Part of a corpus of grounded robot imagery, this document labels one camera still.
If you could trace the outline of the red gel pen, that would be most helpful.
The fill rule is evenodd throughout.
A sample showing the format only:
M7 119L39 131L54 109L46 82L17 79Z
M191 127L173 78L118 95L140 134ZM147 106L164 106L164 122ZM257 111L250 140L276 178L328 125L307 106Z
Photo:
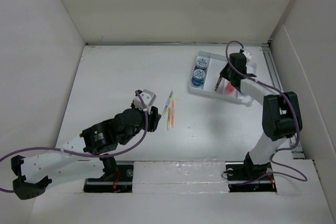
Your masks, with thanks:
M219 77L218 77L218 80L217 80L217 82L216 82L215 91L218 90L218 87L219 87L219 85L220 85L220 83L221 83L221 80L222 80L222 77L219 76Z

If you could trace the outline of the orange highlighter pen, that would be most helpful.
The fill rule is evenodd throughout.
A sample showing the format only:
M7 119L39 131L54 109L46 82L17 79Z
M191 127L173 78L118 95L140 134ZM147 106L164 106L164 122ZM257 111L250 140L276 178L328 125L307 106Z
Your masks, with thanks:
M171 103L171 127L173 128L175 125L175 101L172 100Z

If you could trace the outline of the clear marker tube pink cap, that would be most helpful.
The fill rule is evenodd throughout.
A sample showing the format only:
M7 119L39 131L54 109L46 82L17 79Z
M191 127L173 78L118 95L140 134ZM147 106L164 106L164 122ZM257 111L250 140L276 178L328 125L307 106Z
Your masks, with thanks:
M225 92L231 94L235 91L235 87L229 82L225 88Z

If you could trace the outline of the blue cleaning gel jar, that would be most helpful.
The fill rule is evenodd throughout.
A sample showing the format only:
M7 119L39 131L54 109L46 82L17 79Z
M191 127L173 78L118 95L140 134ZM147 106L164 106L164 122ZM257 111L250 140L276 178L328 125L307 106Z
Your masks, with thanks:
M195 62L196 69L206 70L208 68L208 65L209 65L208 57L203 57L203 56L196 57L196 62Z
M193 71L191 82L194 86L200 87L204 84L206 71L203 69L195 68Z

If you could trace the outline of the cream highlighter pen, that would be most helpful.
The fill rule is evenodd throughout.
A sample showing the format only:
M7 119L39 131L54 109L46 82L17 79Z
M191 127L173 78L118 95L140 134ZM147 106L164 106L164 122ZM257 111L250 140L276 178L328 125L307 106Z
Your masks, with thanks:
M172 108L169 106L166 112L167 124L166 129L169 130L171 127L171 117L172 117Z

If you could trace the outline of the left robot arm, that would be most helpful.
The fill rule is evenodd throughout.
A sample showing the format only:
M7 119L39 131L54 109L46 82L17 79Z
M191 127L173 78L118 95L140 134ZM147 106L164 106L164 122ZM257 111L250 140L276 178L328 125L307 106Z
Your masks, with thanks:
M28 200L57 185L90 176L102 181L118 179L120 172L112 152L140 132L154 132L160 119L156 107L148 114L132 107L83 130L55 151L12 157L11 168L16 175L12 183L14 194Z

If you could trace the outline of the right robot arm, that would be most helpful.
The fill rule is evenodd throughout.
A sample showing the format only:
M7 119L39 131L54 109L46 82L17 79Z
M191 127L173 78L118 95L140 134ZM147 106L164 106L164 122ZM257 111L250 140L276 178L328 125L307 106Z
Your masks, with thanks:
M247 184L274 173L270 164L275 154L284 150L281 145L286 139L300 136L302 119L294 92L282 92L258 81L255 74L247 73L247 57L243 50L226 58L228 62L220 77L239 92L252 97L263 108L263 133L255 147L246 154L242 167L233 171Z

